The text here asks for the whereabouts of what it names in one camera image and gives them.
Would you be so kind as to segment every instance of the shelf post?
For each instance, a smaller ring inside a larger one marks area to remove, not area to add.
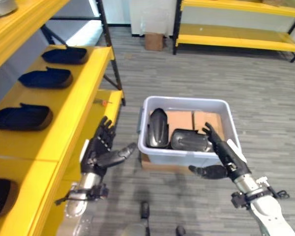
[[[176,47],[176,41],[179,35],[179,27],[180,27],[180,21],[181,21],[181,0],[177,0],[176,3],[176,12],[175,12],[175,22],[174,22],[174,33],[173,33],[173,55],[176,55],[177,47]]]
[[[289,29],[289,31],[287,33],[291,34],[294,29],[295,29],[295,21],[294,21],[294,23],[292,24],[291,28]]]
[[[109,29],[108,29],[108,25],[107,25],[107,21],[106,21],[103,2],[102,2],[102,0],[96,0],[96,4],[97,4],[97,8],[98,8],[99,18],[102,22],[102,28],[103,28],[103,33],[104,33],[106,45],[107,45],[107,47],[112,47],[112,40],[111,40],[110,34],[109,34]],[[114,54],[114,59],[111,60],[111,64],[112,64],[113,71],[115,74],[118,90],[122,90],[122,93],[123,93],[122,105],[125,106],[126,101],[125,101],[124,92],[123,92],[122,85],[121,85],[120,75],[119,75],[118,66],[117,66],[117,62],[116,62],[116,56],[115,56],[115,52],[114,52],[113,47],[112,47],[112,50],[113,50],[113,54]]]

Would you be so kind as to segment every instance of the yellow shelf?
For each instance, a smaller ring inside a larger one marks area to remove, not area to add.
[[[179,43],[295,52],[287,33],[226,26],[181,24],[176,46]]]
[[[54,200],[65,196],[65,194],[70,189],[71,183],[73,181],[80,181],[81,171],[79,156],[82,146],[85,139],[90,139],[91,137],[93,137],[95,130],[97,129],[103,116],[107,116],[109,119],[111,119],[113,121],[113,124],[115,124],[117,120],[122,99],[122,91],[99,90],[96,94],[95,99],[104,99],[106,101],[109,101],[109,103],[106,107],[98,103],[94,103],[92,105],[77,144],[75,145],[74,151],[69,160],[66,171],[63,175],[62,181],[60,182],[59,189],[56,193],[56,196],[54,197]],[[58,227],[64,217],[64,207],[65,203],[62,203],[59,206],[56,206],[52,203],[46,223],[42,228],[42,236],[56,235]]]
[[[19,194],[12,210],[0,217],[0,236],[27,236],[51,191],[57,162],[20,160],[0,156],[0,178],[17,182]]]
[[[28,70],[46,66],[69,69],[73,83],[68,88],[26,88],[17,82],[0,103],[0,109],[20,102],[47,105],[54,114],[52,123],[42,131],[0,130],[0,177],[21,185],[16,205],[0,218],[0,236],[38,236],[42,232],[106,66],[114,58],[111,47],[87,50],[89,59],[84,65],[48,64],[40,57]]]
[[[67,192],[70,190],[71,184],[72,184],[71,181],[65,181],[65,180],[61,181],[54,200],[63,198],[67,194]],[[62,203],[58,206],[55,205],[54,203],[52,204],[46,223],[41,233],[42,236],[56,235],[58,227],[61,224],[64,217],[64,207],[65,207],[65,203]]]
[[[61,46],[50,46],[47,50]],[[27,88],[16,82],[0,103],[0,109],[18,107],[20,102],[49,106],[52,123],[42,131],[0,130],[0,155],[23,159],[62,161],[71,152],[92,106],[109,60],[111,47],[87,47],[89,59],[84,65],[49,64],[41,57],[28,71],[52,68],[69,69],[73,83],[66,89]]]
[[[185,6],[221,8],[239,11],[260,12],[281,16],[295,17],[295,8],[288,6],[272,6],[255,1],[242,0],[183,0],[181,10]]]
[[[0,66],[69,0],[16,0],[18,9],[0,17]]]
[[[94,133],[104,116],[107,116],[108,119],[112,120],[113,124],[115,124],[119,112],[120,101],[122,99],[122,91],[99,90],[95,99],[104,99],[109,101],[109,103],[106,107],[98,103],[94,103],[92,105],[88,118],[72,152],[67,169],[63,175],[64,180],[80,180],[81,174],[79,157],[85,139],[90,139],[94,136]]]

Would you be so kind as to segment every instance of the light blue plastic bin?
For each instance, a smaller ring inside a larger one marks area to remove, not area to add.
[[[219,99],[150,96],[145,99],[143,103],[138,147],[139,150],[147,154],[150,161],[155,164],[205,167],[214,165],[220,161],[218,156],[213,152],[181,151],[147,147],[146,140],[149,115],[156,108],[162,108],[165,111],[203,111],[218,113],[221,116],[225,140],[232,139],[239,150],[241,150],[231,110],[227,102]]]

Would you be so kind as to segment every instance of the robotic arm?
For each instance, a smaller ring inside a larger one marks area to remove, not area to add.
[[[276,193],[266,177],[255,180],[247,166],[246,158],[234,142],[231,139],[222,141],[209,123],[206,123],[206,127],[203,131],[208,135],[208,140],[212,142],[223,166],[189,166],[189,169],[207,179],[229,177],[239,190],[232,194],[232,203],[236,208],[246,207],[249,210],[258,222],[262,236],[295,236],[276,200],[288,198],[286,191]]]

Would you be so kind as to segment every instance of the brown cardboard box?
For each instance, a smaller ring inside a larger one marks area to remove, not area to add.
[[[141,153],[142,169],[145,171],[166,171],[180,174],[192,174],[187,166],[157,165],[150,162],[148,155]]]
[[[202,128],[205,127],[206,122],[209,122],[213,126],[222,140],[225,139],[222,120],[219,114],[210,112],[194,112],[195,130],[198,130],[198,133],[204,134]]]
[[[145,49],[149,51],[163,50],[163,34],[145,33]]]
[[[169,124],[168,138],[170,139],[175,129],[192,130],[192,113],[189,111],[166,111]]]

